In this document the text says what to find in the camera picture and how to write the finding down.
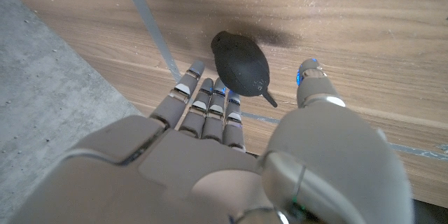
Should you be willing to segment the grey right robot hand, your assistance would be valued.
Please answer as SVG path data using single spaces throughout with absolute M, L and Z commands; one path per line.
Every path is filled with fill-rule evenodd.
M 259 156 L 240 100 L 194 63 L 148 117 L 81 139 L 12 223 L 413 223 L 412 189 L 385 134 L 346 107 L 316 59 L 297 108 Z

